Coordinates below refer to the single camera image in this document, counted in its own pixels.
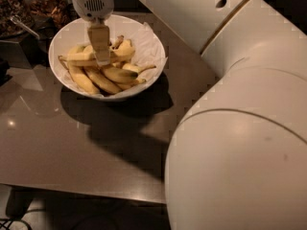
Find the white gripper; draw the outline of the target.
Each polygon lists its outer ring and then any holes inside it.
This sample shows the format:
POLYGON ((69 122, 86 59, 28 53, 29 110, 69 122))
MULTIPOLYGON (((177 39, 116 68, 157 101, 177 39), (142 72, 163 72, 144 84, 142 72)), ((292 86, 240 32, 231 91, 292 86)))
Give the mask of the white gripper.
MULTIPOLYGON (((104 23, 114 9, 114 0, 72 0, 72 3, 79 17, 91 23, 104 23)), ((98 64, 110 64, 109 27, 91 24, 87 34, 98 64)))

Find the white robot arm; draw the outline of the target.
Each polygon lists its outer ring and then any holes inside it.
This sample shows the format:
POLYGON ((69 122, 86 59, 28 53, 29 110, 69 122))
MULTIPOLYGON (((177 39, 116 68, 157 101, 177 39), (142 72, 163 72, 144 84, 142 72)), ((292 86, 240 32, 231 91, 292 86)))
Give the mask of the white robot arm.
POLYGON ((307 38, 263 0, 140 0, 218 75, 171 140, 172 230, 307 230, 307 38))

